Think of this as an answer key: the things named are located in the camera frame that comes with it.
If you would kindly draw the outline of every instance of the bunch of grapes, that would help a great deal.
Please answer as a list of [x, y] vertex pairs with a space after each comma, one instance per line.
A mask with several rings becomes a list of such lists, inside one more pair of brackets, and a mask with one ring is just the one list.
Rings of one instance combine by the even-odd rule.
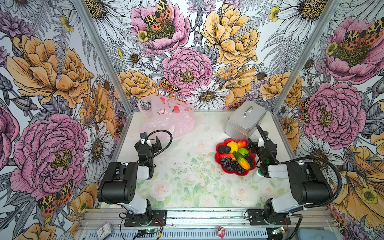
[[230, 157], [223, 157], [220, 164], [230, 172], [237, 172], [238, 174], [243, 174], [245, 172], [245, 169], [242, 168], [238, 162], [233, 161]]

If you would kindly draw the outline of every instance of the red plate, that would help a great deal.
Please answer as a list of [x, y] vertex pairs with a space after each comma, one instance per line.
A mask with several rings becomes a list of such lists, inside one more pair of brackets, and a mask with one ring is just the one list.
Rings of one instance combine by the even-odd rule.
[[219, 146], [226, 146], [229, 142], [238, 142], [238, 141], [240, 141], [240, 140], [235, 140], [233, 138], [227, 138], [224, 142], [221, 142], [218, 145], [216, 145], [215, 161], [221, 166], [221, 169], [224, 172], [226, 172], [228, 174], [236, 174], [238, 176], [245, 176], [249, 173], [249, 171], [252, 171], [256, 168], [256, 154], [251, 153], [251, 151], [249, 151], [249, 156], [253, 157], [253, 168], [251, 168], [249, 170], [245, 170], [245, 172], [243, 174], [238, 174], [237, 172], [230, 172], [223, 165], [220, 164], [221, 158], [220, 158], [220, 153], [218, 152]]

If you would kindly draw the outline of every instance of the clock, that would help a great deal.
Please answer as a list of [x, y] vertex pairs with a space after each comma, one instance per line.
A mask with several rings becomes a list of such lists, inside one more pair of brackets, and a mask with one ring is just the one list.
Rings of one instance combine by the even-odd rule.
[[109, 234], [113, 232], [112, 226], [109, 222], [103, 223], [98, 229], [96, 229], [96, 236], [98, 240], [103, 240], [108, 237]]

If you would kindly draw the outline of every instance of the clock face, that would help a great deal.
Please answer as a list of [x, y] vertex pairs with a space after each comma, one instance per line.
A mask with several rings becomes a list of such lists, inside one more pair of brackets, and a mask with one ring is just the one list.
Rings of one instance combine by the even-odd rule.
[[96, 230], [96, 234], [99, 240], [103, 240], [112, 232], [111, 226], [109, 223], [105, 223], [101, 228]]

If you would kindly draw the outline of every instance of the floral tablecloth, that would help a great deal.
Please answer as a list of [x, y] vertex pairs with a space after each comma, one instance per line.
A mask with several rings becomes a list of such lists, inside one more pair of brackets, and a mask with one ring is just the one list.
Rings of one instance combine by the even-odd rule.
[[[193, 133], [175, 140], [155, 158], [151, 180], [137, 182], [136, 194], [149, 199], [153, 208], [163, 207], [261, 207], [265, 200], [282, 195], [289, 188], [287, 179], [259, 176], [257, 168], [247, 176], [226, 174], [215, 162], [215, 146], [229, 138], [224, 132], [224, 119], [231, 112], [195, 113]], [[139, 127], [145, 121], [134, 115], [127, 145], [120, 155], [127, 155], [138, 140]], [[102, 204], [102, 208], [120, 207]]]

